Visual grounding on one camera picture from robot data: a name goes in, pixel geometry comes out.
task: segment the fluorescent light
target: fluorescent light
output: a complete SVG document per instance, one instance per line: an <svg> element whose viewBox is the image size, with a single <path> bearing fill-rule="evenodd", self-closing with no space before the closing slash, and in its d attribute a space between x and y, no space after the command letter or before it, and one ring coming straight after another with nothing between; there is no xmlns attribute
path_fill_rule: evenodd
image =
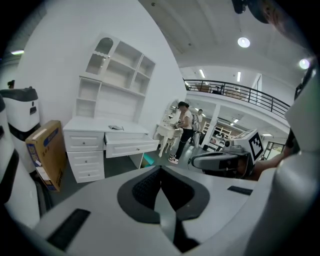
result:
<svg viewBox="0 0 320 256"><path fill-rule="evenodd" d="M25 51L24 50L15 50L11 52L13 55L19 55L19 54L24 54Z"/></svg>
<svg viewBox="0 0 320 256"><path fill-rule="evenodd" d="M202 76L203 78L206 78L204 71L203 71L202 69L199 69L199 71L200 71L201 76Z"/></svg>
<svg viewBox="0 0 320 256"><path fill-rule="evenodd" d="M241 79L241 72L238 72L238 77L237 77L236 81L240 82L240 79Z"/></svg>
<svg viewBox="0 0 320 256"><path fill-rule="evenodd" d="M243 48L248 48L250 46L250 41L248 38L240 37L238 39L238 45L240 45Z"/></svg>
<svg viewBox="0 0 320 256"><path fill-rule="evenodd" d="M305 59L305 58L303 58L303 59L300 60L300 62L299 62L299 66L300 66L300 68L302 68L303 70L306 70L307 68L309 68L309 65L310 65L309 61L308 61L307 59Z"/></svg>

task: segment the black pants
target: black pants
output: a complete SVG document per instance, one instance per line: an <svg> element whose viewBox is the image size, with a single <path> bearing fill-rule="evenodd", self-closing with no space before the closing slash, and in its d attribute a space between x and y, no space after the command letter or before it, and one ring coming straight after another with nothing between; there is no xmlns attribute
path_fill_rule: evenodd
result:
<svg viewBox="0 0 320 256"><path fill-rule="evenodd" d="M183 129L183 133L179 142L179 147L175 153L175 159L179 159L184 151L184 147L187 141L194 135L194 130L192 129Z"/></svg>

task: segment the drawer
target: drawer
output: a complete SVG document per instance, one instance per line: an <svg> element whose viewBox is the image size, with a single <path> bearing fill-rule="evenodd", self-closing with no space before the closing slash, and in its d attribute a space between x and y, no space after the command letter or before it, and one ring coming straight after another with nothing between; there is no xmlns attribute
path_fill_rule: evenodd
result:
<svg viewBox="0 0 320 256"><path fill-rule="evenodd" d="M129 156L158 148L159 140L153 140L146 134L105 133L106 158Z"/></svg>
<svg viewBox="0 0 320 256"><path fill-rule="evenodd" d="M67 152L67 154L77 183L105 178L103 151Z"/></svg>
<svg viewBox="0 0 320 256"><path fill-rule="evenodd" d="M104 132L65 131L64 141L67 152L102 151Z"/></svg>

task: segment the balcony railing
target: balcony railing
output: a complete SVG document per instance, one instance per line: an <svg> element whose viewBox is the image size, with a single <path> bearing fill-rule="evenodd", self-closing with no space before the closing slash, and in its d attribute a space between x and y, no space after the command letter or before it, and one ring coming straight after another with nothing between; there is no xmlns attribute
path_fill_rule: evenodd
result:
<svg viewBox="0 0 320 256"><path fill-rule="evenodd" d="M260 108L268 110L284 119L284 114L290 108L290 105L284 103L276 97L273 97L262 91L235 83L194 79L184 80L184 83L187 91L222 95L240 101L248 102L250 104L254 104Z"/></svg>

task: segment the floor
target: floor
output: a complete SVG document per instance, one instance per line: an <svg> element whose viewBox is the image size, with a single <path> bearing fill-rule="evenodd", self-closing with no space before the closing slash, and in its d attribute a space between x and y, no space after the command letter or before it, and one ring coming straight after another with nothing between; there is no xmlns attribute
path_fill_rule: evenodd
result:
<svg viewBox="0 0 320 256"><path fill-rule="evenodd" d="M163 151L161 158L158 156L159 149L156 151L145 153L145 154L147 154L150 158L154 160L152 164L154 166L158 166L158 165L175 166L181 169L189 169L190 171L201 173L201 170L191 166L191 164L188 165L188 160L189 158L191 158L191 156L205 153L205 151L200 147L194 148L189 143L187 143L184 147L182 156L179 159L179 163L178 164L170 163L168 161L169 155L170 153L175 153L177 148L178 148L178 145L176 144L172 148L171 152L169 150L167 153ZM135 169L136 169L135 165L133 164L133 162L128 156L104 158L104 175L106 178L123 174ZM60 202L64 201L65 199L67 199L72 194L74 194L84 186L88 185L89 183L91 182L77 183L68 162L61 180L60 192L49 192L53 206L56 206Z"/></svg>

